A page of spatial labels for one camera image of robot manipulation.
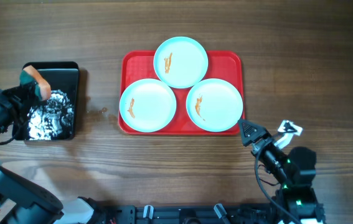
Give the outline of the orange green sponge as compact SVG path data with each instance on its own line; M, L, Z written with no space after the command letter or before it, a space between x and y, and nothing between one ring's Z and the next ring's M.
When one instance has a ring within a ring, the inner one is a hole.
M40 101L51 97L51 86L32 65L22 69L19 79L20 86L29 89Z

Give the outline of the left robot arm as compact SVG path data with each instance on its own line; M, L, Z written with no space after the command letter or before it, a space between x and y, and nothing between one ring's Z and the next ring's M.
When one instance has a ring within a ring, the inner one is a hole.
M0 134L11 124L26 123L27 110L44 98L42 90L36 82L0 90ZM48 190L0 165L0 207L7 200L15 206L2 223L95 223L100 216L89 199L62 203Z

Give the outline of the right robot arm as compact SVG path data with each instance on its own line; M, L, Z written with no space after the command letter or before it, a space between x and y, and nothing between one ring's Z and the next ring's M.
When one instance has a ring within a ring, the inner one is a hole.
M306 147L283 152L303 128L283 120L272 135L258 124L246 119L238 122L242 144L251 146L255 158L257 184L269 203L242 204L238 215L250 223L325 223L323 204L313 189L316 176L316 153Z

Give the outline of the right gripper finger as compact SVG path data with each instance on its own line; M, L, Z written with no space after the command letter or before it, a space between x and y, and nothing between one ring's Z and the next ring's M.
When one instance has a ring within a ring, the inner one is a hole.
M271 134L266 128L246 119L238 120L237 124L240 129L243 146L249 146L259 140L268 139L271 137Z
M278 149L283 149L289 144L290 141L291 133L278 132L277 134L273 135L273 144Z

